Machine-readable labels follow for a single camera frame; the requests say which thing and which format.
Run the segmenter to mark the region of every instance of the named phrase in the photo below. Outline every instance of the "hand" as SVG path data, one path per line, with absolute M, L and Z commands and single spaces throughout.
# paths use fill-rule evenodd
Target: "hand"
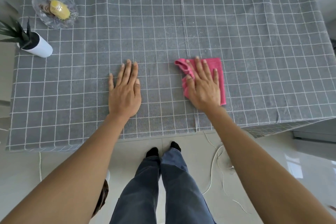
M 120 117 L 128 120 L 134 116 L 141 104 L 140 81 L 138 77 L 138 64 L 134 62 L 131 73 L 132 63 L 128 59 L 127 65 L 122 64 L 117 83 L 114 87 L 113 75 L 110 73 L 108 80 L 108 110 L 110 116 Z
M 198 57 L 195 59 L 197 72 L 194 70 L 190 61 L 187 63 L 192 68 L 195 81 L 190 75 L 187 75 L 187 85 L 189 99 L 191 103 L 199 110 L 207 112 L 212 107 L 218 107 L 221 104 L 221 91 L 219 89 L 218 71 L 214 69 L 214 78 L 206 60 L 203 60 L 203 66 Z

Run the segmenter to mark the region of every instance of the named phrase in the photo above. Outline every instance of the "forearm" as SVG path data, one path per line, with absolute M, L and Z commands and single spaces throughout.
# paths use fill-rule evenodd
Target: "forearm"
M 234 124 L 224 108 L 211 108 L 207 116 L 265 224 L 336 223 L 302 184 Z
M 103 187 L 113 147 L 126 121 L 108 116 L 2 223 L 88 223 Z

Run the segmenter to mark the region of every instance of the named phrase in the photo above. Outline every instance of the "potted plant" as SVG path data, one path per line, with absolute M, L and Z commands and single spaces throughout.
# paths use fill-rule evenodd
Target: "potted plant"
M 20 49 L 40 56 L 49 57 L 53 53 L 53 48 L 38 33 L 31 31 L 29 19 L 27 30 L 24 31 L 21 24 L 10 17 L 13 27 L 0 20 L 0 35 L 11 36 L 12 38 L 2 39 L 0 42 L 16 43 Z

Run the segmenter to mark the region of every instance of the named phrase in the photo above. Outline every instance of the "blue jeans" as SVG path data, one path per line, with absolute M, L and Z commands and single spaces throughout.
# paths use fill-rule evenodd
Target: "blue jeans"
M 159 179 L 166 189 L 166 224 L 215 224 L 179 150 L 144 158 L 115 206 L 110 224 L 156 224 Z

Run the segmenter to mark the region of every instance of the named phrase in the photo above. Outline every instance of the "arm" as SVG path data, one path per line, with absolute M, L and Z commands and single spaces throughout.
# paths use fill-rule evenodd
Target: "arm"
M 254 208 L 267 223 L 336 224 L 333 216 L 285 168 L 231 120 L 219 106 L 218 72 L 212 79 L 206 63 L 196 59 L 195 82 L 188 77 L 189 97 L 216 129 Z
M 113 147 L 141 104 L 138 66 L 122 65 L 116 87 L 109 78 L 109 111 L 104 123 L 67 160 L 52 171 L 1 222 L 89 223 L 109 166 Z

